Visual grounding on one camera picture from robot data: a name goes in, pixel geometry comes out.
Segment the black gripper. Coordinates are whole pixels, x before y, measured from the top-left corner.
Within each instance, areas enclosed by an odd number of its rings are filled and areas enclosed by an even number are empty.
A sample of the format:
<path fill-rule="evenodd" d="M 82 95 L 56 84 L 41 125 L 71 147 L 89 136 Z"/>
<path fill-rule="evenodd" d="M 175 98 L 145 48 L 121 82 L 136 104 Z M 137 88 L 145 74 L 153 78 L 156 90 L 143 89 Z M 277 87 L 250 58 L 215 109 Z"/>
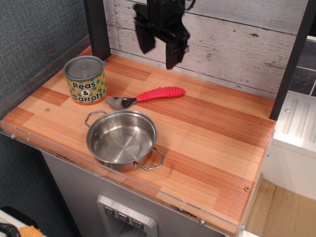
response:
<path fill-rule="evenodd" d="M 171 70 L 181 63 L 188 51 L 190 33 L 182 17 L 186 10 L 184 0 L 148 0 L 136 3 L 135 29 L 141 51 L 146 54 L 155 48 L 155 38 L 166 44 L 166 68 Z"/>

